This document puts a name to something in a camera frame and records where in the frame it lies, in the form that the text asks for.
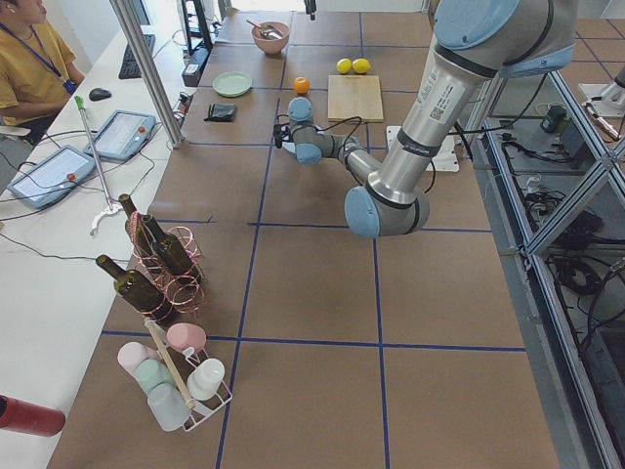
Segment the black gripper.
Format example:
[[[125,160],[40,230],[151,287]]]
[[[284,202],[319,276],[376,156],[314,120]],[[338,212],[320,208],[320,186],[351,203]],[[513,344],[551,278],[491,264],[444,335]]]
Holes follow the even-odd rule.
[[[277,149],[293,149],[295,147],[288,124],[274,124],[272,138]]]

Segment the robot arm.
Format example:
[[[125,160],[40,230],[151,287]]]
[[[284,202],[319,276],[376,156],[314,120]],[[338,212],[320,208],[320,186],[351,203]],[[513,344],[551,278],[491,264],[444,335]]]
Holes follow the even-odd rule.
[[[483,82],[545,74],[566,66],[575,47],[575,1],[441,1],[432,62],[418,96],[378,161],[357,139],[321,132],[306,98],[288,106],[295,156],[303,165],[335,158],[358,180],[344,202],[351,231],[365,238],[408,235],[430,213],[417,183]]]

